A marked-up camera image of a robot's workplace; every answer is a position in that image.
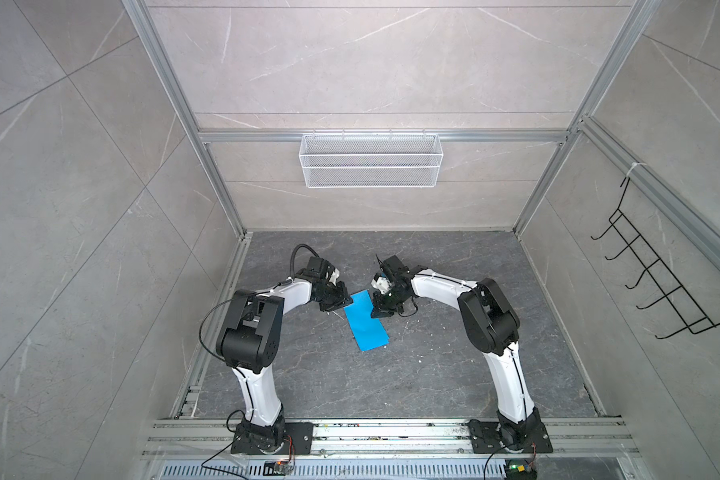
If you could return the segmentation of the blue square paper sheet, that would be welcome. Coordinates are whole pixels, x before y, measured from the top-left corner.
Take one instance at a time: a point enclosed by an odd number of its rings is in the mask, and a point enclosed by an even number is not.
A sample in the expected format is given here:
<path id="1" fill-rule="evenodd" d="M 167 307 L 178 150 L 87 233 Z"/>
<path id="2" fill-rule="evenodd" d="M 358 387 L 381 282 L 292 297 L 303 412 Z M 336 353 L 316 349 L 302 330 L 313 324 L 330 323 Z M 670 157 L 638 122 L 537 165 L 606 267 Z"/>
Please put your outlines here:
<path id="1" fill-rule="evenodd" d="M 344 313 L 358 348 L 363 351 L 383 347 L 389 343 L 389 336 L 381 321 L 371 317 L 373 304 L 367 290 L 351 296 L 352 303 L 344 308 Z"/>

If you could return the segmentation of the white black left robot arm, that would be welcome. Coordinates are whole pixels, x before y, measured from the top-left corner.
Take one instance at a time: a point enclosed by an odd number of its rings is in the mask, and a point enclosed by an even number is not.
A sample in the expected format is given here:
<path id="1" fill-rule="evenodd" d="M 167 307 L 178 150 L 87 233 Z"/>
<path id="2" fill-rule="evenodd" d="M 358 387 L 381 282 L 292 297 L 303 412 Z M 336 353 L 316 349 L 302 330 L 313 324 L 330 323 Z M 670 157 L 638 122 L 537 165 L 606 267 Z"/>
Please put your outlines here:
<path id="1" fill-rule="evenodd" d="M 232 368 L 241 385 L 245 419 L 257 428 L 272 428 L 283 405 L 274 386 L 272 364 L 279 350 L 283 318 L 291 310 L 316 303 L 322 312 L 352 303 L 339 270 L 322 257 L 278 284 L 236 291 L 225 314 L 215 351 Z"/>

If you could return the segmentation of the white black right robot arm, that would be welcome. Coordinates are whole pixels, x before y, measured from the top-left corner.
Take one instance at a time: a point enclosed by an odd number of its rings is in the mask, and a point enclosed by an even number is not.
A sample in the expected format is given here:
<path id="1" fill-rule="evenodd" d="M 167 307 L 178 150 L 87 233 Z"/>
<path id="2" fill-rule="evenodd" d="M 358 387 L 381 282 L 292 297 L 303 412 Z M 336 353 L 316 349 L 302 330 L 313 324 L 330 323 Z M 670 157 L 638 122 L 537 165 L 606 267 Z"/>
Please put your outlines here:
<path id="1" fill-rule="evenodd" d="M 411 269 L 391 256 L 378 262 L 371 281 L 373 318 L 405 315 L 418 298 L 459 311 L 469 342 L 483 353 L 497 392 L 498 418 L 513 428 L 538 422 L 519 360 L 519 318 L 498 283 L 461 280 L 419 266 Z"/>

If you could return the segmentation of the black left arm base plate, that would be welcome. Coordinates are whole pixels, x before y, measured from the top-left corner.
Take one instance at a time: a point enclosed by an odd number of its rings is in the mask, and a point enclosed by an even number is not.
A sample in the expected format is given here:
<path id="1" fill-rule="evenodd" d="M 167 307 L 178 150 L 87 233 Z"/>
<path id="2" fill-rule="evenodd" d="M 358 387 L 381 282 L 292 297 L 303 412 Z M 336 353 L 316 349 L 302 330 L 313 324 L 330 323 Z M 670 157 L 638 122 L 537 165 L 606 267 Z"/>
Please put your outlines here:
<path id="1" fill-rule="evenodd" d="M 313 442 L 314 424 L 310 422 L 278 422 L 263 427 L 240 422 L 234 432 L 230 452 L 233 454 L 308 455 Z"/>

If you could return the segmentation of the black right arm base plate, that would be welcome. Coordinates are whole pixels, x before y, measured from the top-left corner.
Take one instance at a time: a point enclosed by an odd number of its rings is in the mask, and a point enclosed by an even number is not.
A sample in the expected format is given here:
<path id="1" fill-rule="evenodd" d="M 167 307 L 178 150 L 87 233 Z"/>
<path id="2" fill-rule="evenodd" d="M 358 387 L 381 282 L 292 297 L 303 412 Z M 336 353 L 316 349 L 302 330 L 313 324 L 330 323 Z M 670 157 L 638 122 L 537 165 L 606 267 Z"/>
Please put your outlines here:
<path id="1" fill-rule="evenodd" d="M 471 419 L 466 427 L 476 454 L 494 451 L 548 454 L 554 451 L 546 426 L 540 422 L 527 427 L 525 423 L 518 426 L 512 422 Z"/>

